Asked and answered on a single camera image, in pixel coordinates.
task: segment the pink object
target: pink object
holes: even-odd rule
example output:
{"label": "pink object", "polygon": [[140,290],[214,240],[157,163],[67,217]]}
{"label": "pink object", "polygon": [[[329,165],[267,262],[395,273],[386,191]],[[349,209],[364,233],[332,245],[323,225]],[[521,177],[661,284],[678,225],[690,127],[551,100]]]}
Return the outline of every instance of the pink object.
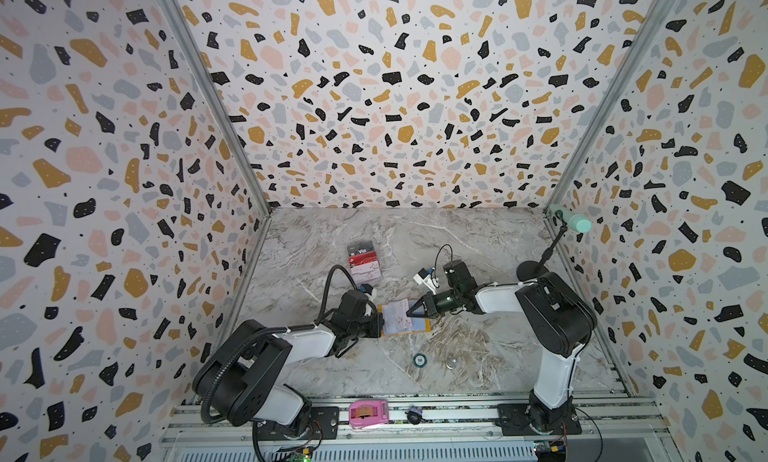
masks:
{"label": "pink object", "polygon": [[350,425],[362,429],[389,422],[389,405],[386,400],[358,400],[350,405]]}

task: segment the gray marble table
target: gray marble table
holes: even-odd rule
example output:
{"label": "gray marble table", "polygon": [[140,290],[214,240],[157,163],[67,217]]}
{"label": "gray marble table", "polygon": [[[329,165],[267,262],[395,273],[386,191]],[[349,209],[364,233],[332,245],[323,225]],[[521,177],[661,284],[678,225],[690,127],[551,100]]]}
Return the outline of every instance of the gray marble table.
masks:
{"label": "gray marble table", "polygon": [[[346,247],[366,239],[376,244],[382,265],[382,279],[374,283],[378,303],[418,299],[426,290],[412,276],[432,266],[443,244],[451,244],[454,258],[467,264],[478,283],[507,283],[517,281],[520,262],[538,259],[551,242],[541,216],[524,208],[279,208],[238,323],[312,322],[329,268],[348,266]],[[445,249],[438,265],[448,260]],[[567,278],[557,256],[548,266]],[[348,288],[343,274],[335,274],[328,307],[337,306]],[[525,392],[533,388],[542,350],[523,314],[464,313],[432,321],[430,333],[363,339],[343,358],[291,364],[279,382],[309,396]],[[416,353],[427,356],[427,366],[414,365]],[[621,389],[610,367],[593,338],[574,386]]]}

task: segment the metal frame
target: metal frame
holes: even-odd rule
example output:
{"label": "metal frame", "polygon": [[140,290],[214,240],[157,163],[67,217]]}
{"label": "metal frame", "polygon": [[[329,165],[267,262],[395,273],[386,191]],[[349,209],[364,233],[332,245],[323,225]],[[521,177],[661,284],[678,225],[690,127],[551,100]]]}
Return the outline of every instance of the metal frame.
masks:
{"label": "metal frame", "polygon": [[568,164],[563,170],[562,175],[558,181],[557,186],[552,191],[549,200],[545,204],[549,207],[552,203],[559,203],[571,188],[571,181],[578,174],[578,170],[581,168],[582,161],[587,153],[591,150],[594,142],[600,137],[603,129],[603,125],[608,120],[610,113],[613,111],[616,103],[619,101],[624,89],[627,88],[627,84],[631,81],[632,75],[639,67],[648,49],[654,42],[659,28],[664,23],[664,19],[671,13],[672,7],[678,0],[654,0],[648,13],[645,16],[645,21],[640,25],[638,35],[632,41],[632,45],[627,50],[627,55],[624,58],[624,62],[619,67],[616,75],[608,85],[608,90],[605,92],[605,96],[598,105],[598,111],[594,114],[592,121],[590,121],[587,129],[584,131],[584,136],[581,137],[581,141],[571,154],[571,158]]}
{"label": "metal frame", "polygon": [[[457,397],[384,397],[389,401],[390,423],[367,430],[353,430],[348,424],[350,404],[356,398],[317,398],[313,407],[338,407],[339,430],[335,440],[324,440],[323,446],[398,443],[402,447],[415,443],[453,443],[496,440],[551,440],[556,436],[503,437],[494,425],[498,404],[524,404],[528,393],[507,395],[467,395]],[[418,425],[406,422],[405,410],[412,405],[424,408],[424,420]],[[576,393],[574,405],[588,413],[604,439],[643,438],[654,458],[663,462],[679,462],[671,434],[652,398],[629,398],[626,394]],[[593,423],[579,413],[584,432],[569,439],[594,439],[598,433]],[[184,448],[192,447],[251,447],[251,427],[232,427],[226,422],[206,426],[200,421],[197,406],[177,406],[160,448],[168,450],[168,462],[174,462]],[[284,443],[260,442],[264,450]]]}
{"label": "metal frame", "polygon": [[219,98],[219,94],[216,92],[214,84],[211,82],[210,74],[203,63],[203,57],[197,49],[197,45],[194,42],[189,27],[184,22],[184,16],[181,13],[181,8],[179,7],[178,2],[176,0],[156,1],[168,21],[170,31],[176,38],[179,48],[181,48],[181,54],[189,64],[192,76],[196,79],[211,114],[214,116],[216,123],[224,133],[224,140],[229,146],[237,166],[243,173],[243,177],[248,184],[248,189],[250,190],[256,206],[259,208],[260,212],[263,213],[263,217],[268,218],[270,216],[270,206],[266,203],[264,192],[261,190],[259,180],[254,175],[254,170],[251,169],[248,156],[246,156],[243,147],[240,145],[240,139],[235,132],[232,122],[230,122],[230,117],[229,114],[226,113],[224,103],[221,98]]}

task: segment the terrazzo wallpaper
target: terrazzo wallpaper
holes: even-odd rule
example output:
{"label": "terrazzo wallpaper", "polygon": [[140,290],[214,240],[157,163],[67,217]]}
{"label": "terrazzo wallpaper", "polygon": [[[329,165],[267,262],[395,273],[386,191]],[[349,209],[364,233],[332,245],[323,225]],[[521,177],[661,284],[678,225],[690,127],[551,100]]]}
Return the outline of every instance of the terrazzo wallpaper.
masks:
{"label": "terrazzo wallpaper", "polygon": [[768,0],[680,0],[566,201],[631,383],[684,458],[768,459]]}
{"label": "terrazzo wallpaper", "polygon": [[0,21],[0,460],[159,460],[251,194],[154,0],[0,0]]}
{"label": "terrazzo wallpaper", "polygon": [[177,1],[273,207],[536,207],[652,0]]}

